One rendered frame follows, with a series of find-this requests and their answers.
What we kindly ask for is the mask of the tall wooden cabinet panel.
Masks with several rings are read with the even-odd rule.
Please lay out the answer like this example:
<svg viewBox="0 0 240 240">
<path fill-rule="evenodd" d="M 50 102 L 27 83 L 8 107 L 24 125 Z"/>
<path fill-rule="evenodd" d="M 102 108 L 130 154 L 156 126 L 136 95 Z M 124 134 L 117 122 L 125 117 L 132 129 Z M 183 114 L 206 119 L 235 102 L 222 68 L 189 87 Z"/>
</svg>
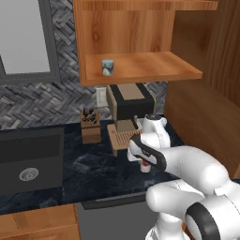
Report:
<svg viewBox="0 0 240 240">
<path fill-rule="evenodd" d="M 240 0 L 217 0 L 215 11 L 178 11 L 172 52 L 202 77 L 168 83 L 165 116 L 184 143 L 240 176 Z"/>
</svg>

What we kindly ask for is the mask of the brown and black coffee machine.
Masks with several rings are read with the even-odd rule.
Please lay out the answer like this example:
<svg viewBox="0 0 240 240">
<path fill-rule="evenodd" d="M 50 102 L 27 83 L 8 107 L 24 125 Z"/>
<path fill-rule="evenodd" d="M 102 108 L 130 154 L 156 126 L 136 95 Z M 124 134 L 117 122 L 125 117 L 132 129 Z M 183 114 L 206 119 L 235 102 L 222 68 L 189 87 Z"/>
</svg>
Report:
<svg viewBox="0 0 240 240">
<path fill-rule="evenodd" d="M 107 126 L 112 153 L 128 148 L 129 139 L 142 132 L 140 120 L 155 112 L 156 100 L 143 83 L 108 85 L 106 99 L 113 124 Z"/>
</svg>

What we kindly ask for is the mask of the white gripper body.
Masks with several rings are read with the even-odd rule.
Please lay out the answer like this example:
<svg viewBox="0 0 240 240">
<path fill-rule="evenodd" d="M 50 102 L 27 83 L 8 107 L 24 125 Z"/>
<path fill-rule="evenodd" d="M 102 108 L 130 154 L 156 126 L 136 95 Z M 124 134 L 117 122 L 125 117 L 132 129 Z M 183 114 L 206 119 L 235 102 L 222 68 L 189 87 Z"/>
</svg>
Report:
<svg viewBox="0 0 240 240">
<path fill-rule="evenodd" d="M 141 157 L 139 156 L 139 147 L 129 147 L 127 149 L 127 159 L 129 161 L 141 161 Z"/>
</svg>

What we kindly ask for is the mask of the red and white can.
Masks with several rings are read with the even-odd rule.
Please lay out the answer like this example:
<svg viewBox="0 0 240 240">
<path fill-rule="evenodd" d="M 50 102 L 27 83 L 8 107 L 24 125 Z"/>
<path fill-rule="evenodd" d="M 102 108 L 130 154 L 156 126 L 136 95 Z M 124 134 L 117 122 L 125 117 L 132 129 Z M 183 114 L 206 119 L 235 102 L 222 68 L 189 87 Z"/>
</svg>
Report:
<svg viewBox="0 0 240 240">
<path fill-rule="evenodd" d="M 146 160 L 143 159 L 141 161 L 141 172 L 149 173 L 150 171 L 151 171 L 151 165 Z"/>
</svg>

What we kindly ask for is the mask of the grey dishwasher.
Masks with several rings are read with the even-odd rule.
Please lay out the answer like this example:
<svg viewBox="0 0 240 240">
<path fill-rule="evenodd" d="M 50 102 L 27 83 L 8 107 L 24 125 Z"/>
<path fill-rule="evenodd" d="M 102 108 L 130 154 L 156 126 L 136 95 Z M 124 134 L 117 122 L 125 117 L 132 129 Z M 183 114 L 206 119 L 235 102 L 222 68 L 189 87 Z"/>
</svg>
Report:
<svg viewBox="0 0 240 240">
<path fill-rule="evenodd" d="M 158 219 L 144 192 L 78 202 L 76 207 L 81 240 L 144 240 Z"/>
</svg>

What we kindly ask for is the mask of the wooden drawer front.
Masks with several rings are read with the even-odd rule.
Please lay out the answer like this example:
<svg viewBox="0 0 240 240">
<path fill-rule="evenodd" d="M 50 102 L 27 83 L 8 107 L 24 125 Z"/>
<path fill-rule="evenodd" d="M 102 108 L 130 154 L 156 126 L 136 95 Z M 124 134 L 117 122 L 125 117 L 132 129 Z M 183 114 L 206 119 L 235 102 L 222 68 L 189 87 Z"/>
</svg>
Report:
<svg viewBox="0 0 240 240">
<path fill-rule="evenodd" d="M 0 216 L 0 240 L 81 240 L 75 205 Z"/>
</svg>

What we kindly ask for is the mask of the wooden knife block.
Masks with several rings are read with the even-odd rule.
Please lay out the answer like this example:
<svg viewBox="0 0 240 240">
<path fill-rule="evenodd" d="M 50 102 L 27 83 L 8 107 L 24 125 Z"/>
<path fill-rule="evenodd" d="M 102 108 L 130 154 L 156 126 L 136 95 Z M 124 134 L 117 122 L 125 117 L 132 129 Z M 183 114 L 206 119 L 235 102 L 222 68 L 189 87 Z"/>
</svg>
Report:
<svg viewBox="0 0 240 240">
<path fill-rule="evenodd" d="M 84 109 L 81 112 L 81 129 L 84 144 L 101 142 L 99 113 L 96 109 Z"/>
</svg>

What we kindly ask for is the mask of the white wall socket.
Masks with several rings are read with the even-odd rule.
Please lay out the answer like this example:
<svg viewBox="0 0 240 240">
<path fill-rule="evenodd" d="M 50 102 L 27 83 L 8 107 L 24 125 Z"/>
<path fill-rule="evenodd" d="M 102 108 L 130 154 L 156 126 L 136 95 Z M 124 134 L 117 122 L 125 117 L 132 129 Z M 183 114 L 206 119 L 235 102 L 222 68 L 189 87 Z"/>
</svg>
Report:
<svg viewBox="0 0 240 240">
<path fill-rule="evenodd" d="M 108 105 L 107 99 L 106 99 L 106 88 L 105 87 L 99 87 L 97 89 L 97 107 L 106 107 Z"/>
</svg>

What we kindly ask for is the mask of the grey framed window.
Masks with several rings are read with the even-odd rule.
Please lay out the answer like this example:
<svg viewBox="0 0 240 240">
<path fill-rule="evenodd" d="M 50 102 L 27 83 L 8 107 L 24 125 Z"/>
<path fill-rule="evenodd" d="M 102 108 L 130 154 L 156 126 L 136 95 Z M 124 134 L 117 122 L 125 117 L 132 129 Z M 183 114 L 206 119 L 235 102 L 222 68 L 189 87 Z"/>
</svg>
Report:
<svg viewBox="0 0 240 240">
<path fill-rule="evenodd" d="M 59 81 L 50 0 L 0 0 L 0 84 Z"/>
</svg>

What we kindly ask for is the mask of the open wooden wall cabinet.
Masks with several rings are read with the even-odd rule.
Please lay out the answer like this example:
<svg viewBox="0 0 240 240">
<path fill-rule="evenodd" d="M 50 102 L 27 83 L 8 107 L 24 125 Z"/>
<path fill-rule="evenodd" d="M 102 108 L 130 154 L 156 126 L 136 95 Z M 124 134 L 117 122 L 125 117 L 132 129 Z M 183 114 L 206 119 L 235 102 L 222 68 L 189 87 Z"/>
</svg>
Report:
<svg viewBox="0 0 240 240">
<path fill-rule="evenodd" d="M 171 52 L 177 10 L 215 11 L 214 0 L 73 0 L 82 86 L 199 79 Z M 112 76 L 101 61 L 114 61 Z"/>
</svg>

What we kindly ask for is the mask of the dark sink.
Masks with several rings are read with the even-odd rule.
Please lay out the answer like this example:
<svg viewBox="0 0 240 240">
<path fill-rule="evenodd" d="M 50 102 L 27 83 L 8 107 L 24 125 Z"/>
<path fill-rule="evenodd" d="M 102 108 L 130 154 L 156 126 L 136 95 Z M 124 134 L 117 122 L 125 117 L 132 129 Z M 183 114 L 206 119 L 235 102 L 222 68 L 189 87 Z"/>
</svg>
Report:
<svg viewBox="0 0 240 240">
<path fill-rule="evenodd" d="M 63 184 L 62 127 L 0 133 L 0 194 Z"/>
</svg>

